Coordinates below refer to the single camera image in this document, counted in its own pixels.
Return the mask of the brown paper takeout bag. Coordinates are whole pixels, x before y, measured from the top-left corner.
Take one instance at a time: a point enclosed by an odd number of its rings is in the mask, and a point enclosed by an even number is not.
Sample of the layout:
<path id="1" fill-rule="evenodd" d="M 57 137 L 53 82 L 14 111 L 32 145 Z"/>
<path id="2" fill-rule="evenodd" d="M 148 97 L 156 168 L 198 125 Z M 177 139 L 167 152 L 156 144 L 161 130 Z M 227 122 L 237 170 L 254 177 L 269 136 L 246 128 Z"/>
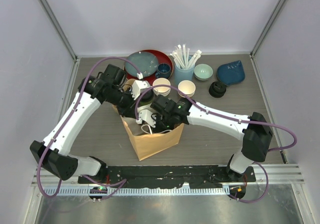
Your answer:
<path id="1" fill-rule="evenodd" d="M 120 118 L 140 161 L 177 145 L 184 129 L 184 124 L 180 124 L 170 132 L 146 134 L 141 130 L 135 119 L 122 116 Z"/>

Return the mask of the black lid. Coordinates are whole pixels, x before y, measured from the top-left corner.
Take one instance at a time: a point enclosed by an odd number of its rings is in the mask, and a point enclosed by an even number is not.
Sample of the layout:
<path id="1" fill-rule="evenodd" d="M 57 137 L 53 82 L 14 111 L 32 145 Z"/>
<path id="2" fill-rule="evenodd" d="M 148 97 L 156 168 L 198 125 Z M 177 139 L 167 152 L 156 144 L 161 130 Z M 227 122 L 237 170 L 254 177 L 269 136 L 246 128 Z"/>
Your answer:
<path id="1" fill-rule="evenodd" d="M 153 101 L 154 97 L 155 97 L 155 94 L 154 94 L 153 90 L 151 89 L 144 96 L 142 96 L 142 95 L 140 96 L 140 98 L 141 98 L 140 102 L 150 103 Z"/>

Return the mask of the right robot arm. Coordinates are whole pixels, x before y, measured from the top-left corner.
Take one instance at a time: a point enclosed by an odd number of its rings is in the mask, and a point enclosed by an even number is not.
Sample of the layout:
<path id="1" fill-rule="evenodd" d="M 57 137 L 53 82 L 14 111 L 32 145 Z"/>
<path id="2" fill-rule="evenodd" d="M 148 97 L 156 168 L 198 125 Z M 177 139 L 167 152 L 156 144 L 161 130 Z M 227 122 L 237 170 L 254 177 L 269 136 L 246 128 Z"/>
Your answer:
<path id="1" fill-rule="evenodd" d="M 160 117 L 156 128 L 173 128 L 181 123 L 211 128 L 242 141 L 242 148 L 233 154 L 225 170 L 226 177 L 219 181 L 236 182 L 243 177 L 254 162 L 264 162 L 273 137 L 269 126 L 251 124 L 251 121 L 265 122 L 262 114 L 237 115 L 206 107 L 199 102 L 181 98 L 174 102 L 159 95 L 150 106 Z"/>

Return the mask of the single green paper cup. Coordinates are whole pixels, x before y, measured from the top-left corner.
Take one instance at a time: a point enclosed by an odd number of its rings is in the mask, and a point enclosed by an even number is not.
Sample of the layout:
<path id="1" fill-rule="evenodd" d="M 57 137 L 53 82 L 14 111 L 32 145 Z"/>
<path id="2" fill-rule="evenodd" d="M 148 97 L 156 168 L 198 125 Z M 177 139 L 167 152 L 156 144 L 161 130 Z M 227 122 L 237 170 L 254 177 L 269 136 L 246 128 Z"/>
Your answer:
<path id="1" fill-rule="evenodd" d="M 151 108 L 151 104 L 152 104 L 152 101 L 150 101 L 150 102 L 140 102 L 139 104 L 138 104 L 138 109 L 137 109 L 137 111 L 138 112 L 141 112 L 142 110 L 149 110 L 149 111 L 151 111 L 151 112 L 153 112 L 154 110 Z"/>

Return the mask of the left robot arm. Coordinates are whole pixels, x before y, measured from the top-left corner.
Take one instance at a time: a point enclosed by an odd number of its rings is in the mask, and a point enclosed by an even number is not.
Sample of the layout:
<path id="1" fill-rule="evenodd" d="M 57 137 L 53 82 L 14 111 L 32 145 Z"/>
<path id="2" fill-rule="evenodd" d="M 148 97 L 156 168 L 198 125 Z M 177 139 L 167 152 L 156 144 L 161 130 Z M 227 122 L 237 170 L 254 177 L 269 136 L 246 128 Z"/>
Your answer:
<path id="1" fill-rule="evenodd" d="M 107 165 L 95 157 L 70 155 L 71 147 L 90 116 L 108 102 L 120 111 L 127 111 L 148 84 L 136 80 L 125 91 L 122 87 L 126 73 L 112 64 L 96 77 L 84 78 L 75 98 L 57 126 L 41 142 L 33 141 L 30 151 L 38 163 L 59 179 L 65 181 L 74 175 L 87 175 L 100 184 L 107 176 Z"/>

